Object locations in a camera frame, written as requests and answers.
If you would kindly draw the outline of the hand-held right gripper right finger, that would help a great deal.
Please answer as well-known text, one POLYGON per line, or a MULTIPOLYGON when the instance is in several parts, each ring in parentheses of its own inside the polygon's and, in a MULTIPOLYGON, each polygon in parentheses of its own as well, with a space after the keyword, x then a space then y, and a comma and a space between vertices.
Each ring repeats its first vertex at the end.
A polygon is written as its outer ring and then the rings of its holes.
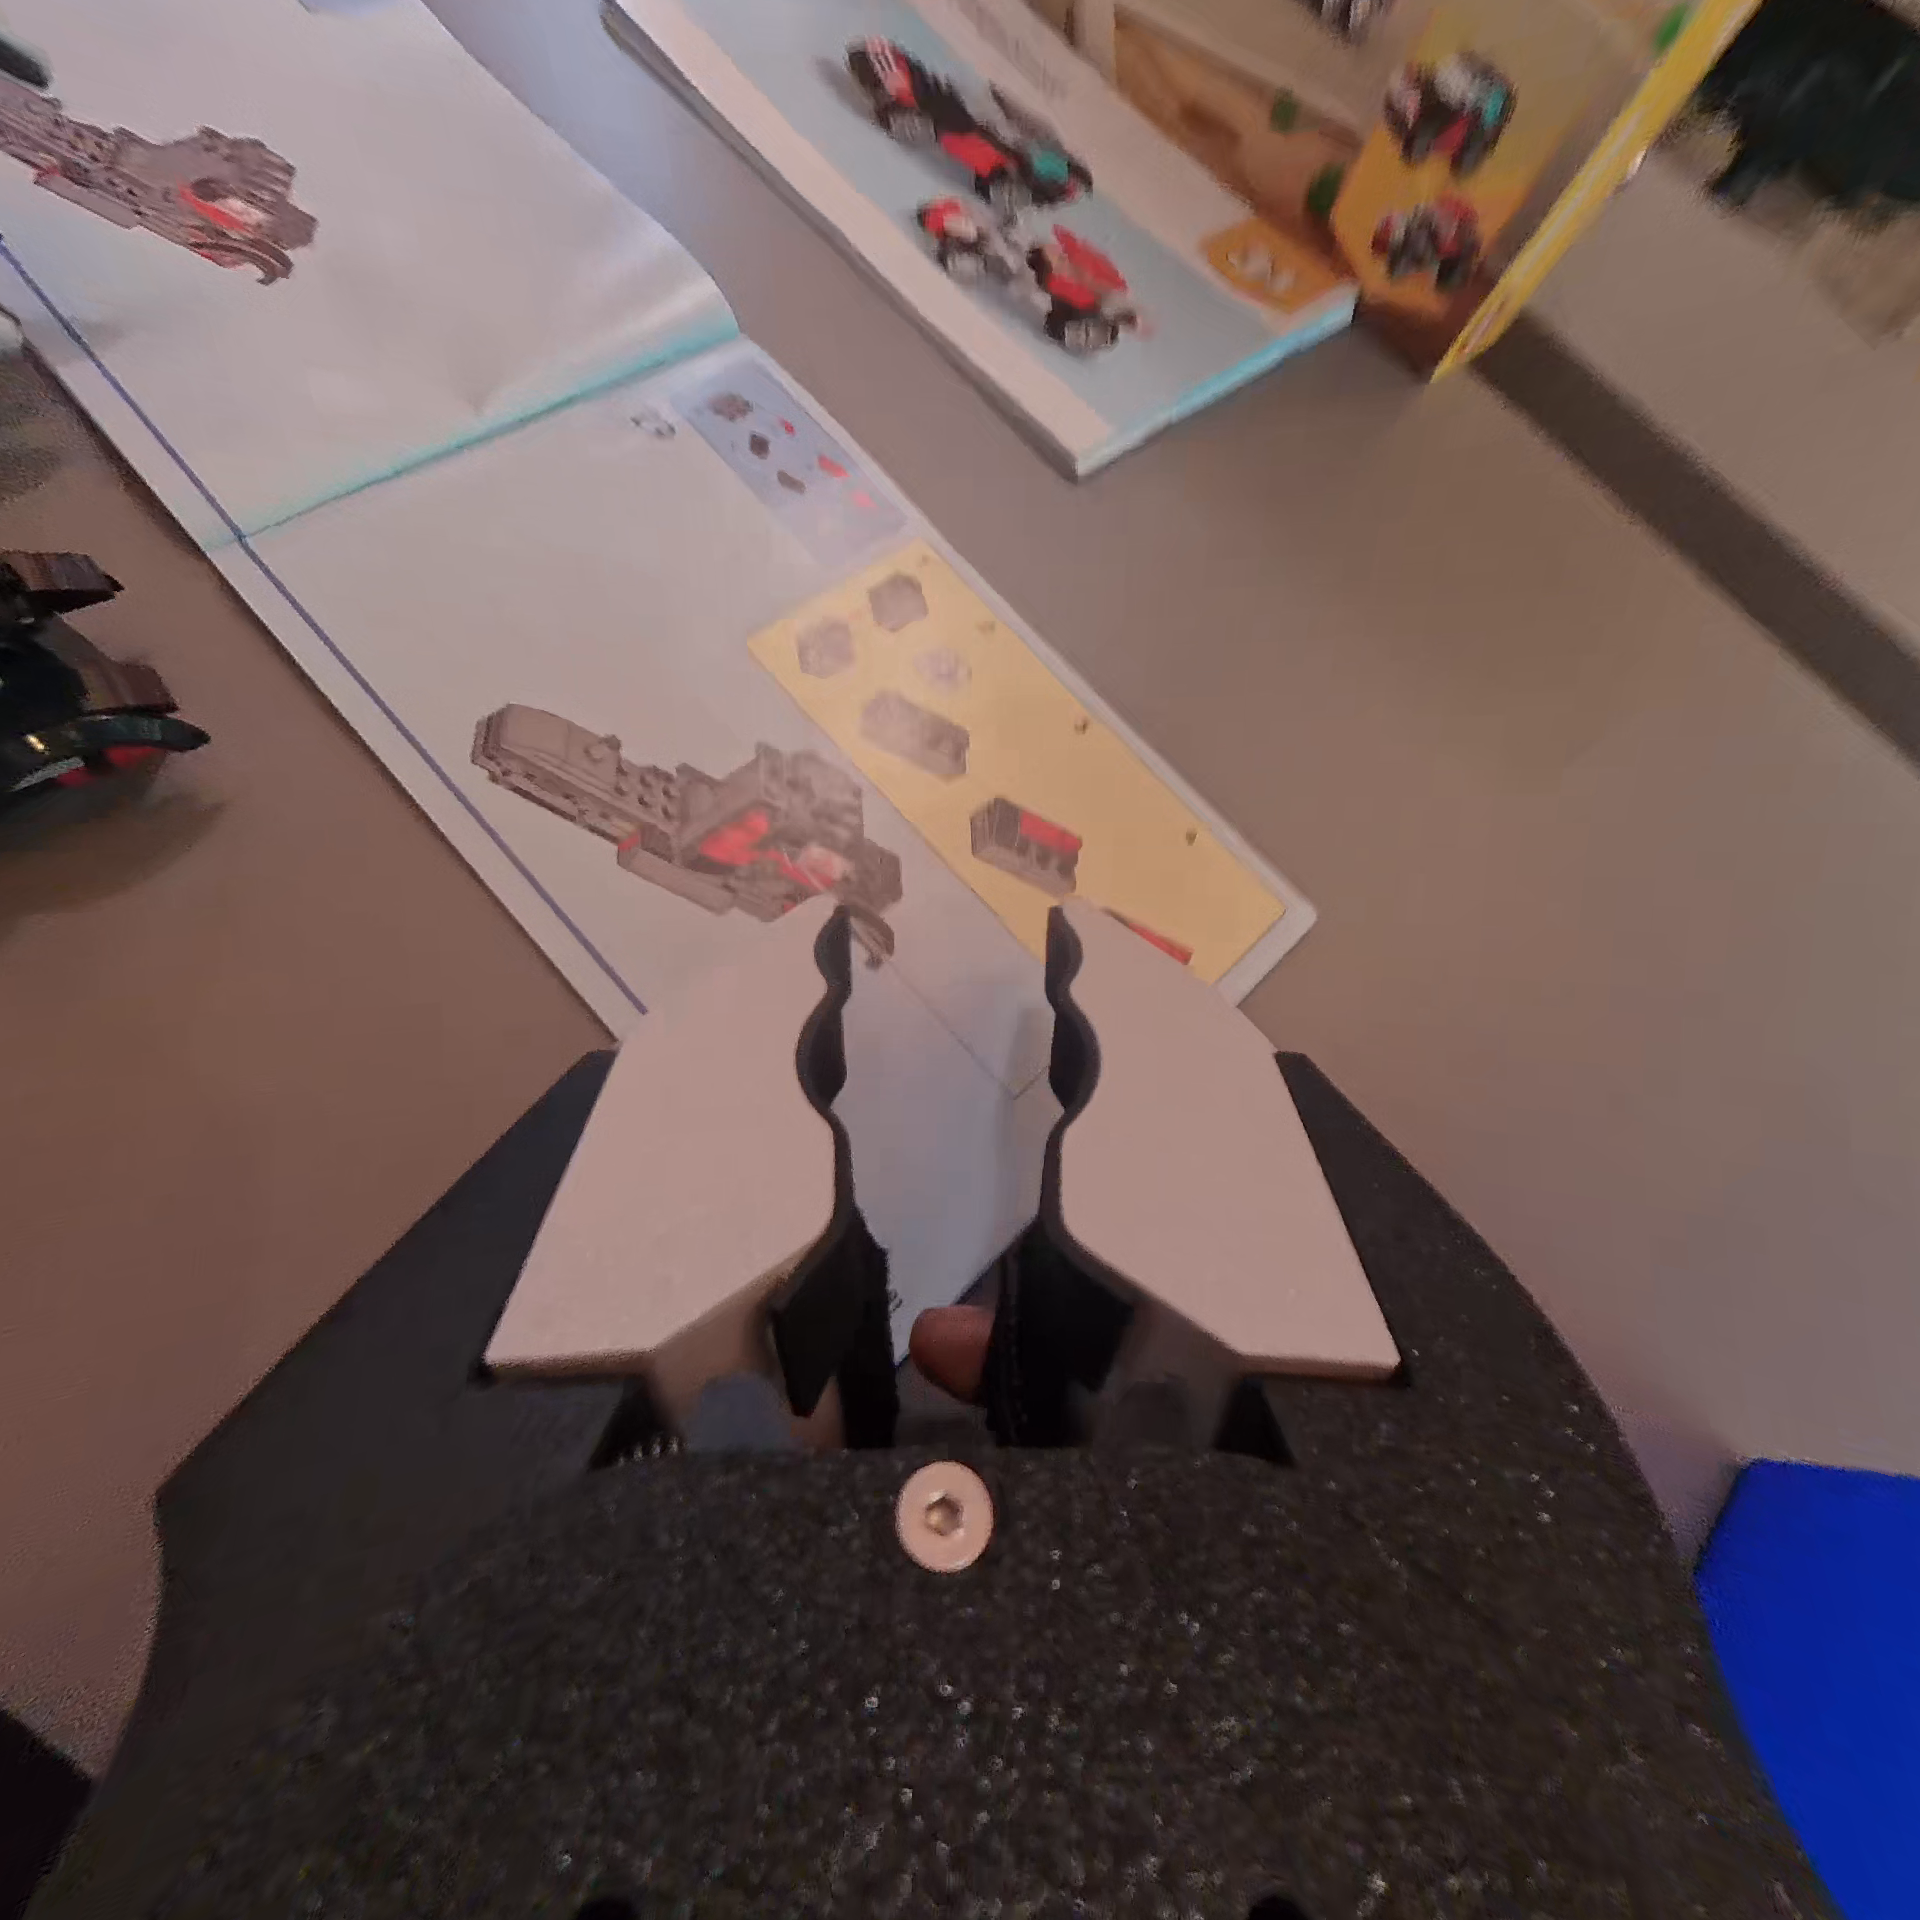
POLYGON ((1267 1379, 1405 1361, 1259 1029, 1091 904, 1049 914, 1031 1222, 995 1265, 1003 1443, 1277 1443, 1267 1379))

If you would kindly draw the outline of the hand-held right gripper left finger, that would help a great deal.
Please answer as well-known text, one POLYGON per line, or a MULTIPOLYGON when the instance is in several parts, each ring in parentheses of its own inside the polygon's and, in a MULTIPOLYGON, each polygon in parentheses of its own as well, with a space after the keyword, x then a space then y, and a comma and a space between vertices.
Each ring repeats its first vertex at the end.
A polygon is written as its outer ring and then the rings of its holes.
POLYGON ((619 1047, 483 1349, 613 1384, 604 1442, 891 1448, 887 1256, 861 1213, 852 912, 800 906, 619 1047))

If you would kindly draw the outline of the toy brick truck model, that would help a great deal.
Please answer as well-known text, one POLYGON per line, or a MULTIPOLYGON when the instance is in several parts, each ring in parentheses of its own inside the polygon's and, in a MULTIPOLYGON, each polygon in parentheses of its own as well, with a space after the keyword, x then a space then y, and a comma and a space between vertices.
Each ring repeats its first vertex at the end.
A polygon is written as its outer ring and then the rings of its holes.
POLYGON ((73 617, 111 603, 123 584, 74 551, 3 553, 3 812, 81 788, 152 777, 209 743, 185 721, 168 680, 118 660, 73 617))

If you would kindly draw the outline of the step-page instruction booklet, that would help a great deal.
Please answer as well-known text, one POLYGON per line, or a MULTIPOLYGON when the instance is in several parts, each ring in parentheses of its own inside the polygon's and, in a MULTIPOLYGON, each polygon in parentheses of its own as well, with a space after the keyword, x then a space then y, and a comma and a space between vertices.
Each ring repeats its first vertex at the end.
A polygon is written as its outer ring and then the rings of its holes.
POLYGON ((1314 906, 425 4, 4 4, 4 302, 617 1037, 859 906, 895 1328, 1012 1235, 1051 899, 1241 1002, 1314 906))

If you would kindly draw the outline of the large blue plastic bin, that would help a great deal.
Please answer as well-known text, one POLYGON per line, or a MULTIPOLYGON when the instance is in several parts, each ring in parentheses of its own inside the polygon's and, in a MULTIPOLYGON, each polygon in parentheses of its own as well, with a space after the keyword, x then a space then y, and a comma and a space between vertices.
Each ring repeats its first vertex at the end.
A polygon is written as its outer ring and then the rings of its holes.
POLYGON ((1695 1567, 1741 1731, 1851 1918, 1917 1914, 1917 1480, 1757 1457, 1695 1567))

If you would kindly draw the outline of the car-cover instruction booklet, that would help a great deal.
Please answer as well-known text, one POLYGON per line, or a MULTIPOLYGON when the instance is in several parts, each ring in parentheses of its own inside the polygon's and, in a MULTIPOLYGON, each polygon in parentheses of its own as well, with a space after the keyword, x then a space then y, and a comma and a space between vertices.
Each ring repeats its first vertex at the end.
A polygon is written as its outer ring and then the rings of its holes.
POLYGON ((1025 4, 604 14, 1073 478, 1357 318, 1025 4))

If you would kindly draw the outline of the toy brick set box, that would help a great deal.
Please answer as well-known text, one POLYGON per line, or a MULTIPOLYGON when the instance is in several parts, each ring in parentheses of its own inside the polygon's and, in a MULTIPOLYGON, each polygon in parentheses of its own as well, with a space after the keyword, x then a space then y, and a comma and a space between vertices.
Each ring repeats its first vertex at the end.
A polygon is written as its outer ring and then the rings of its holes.
POLYGON ((1040 3, 1177 148, 1463 368, 1633 178, 1753 3, 1040 3))

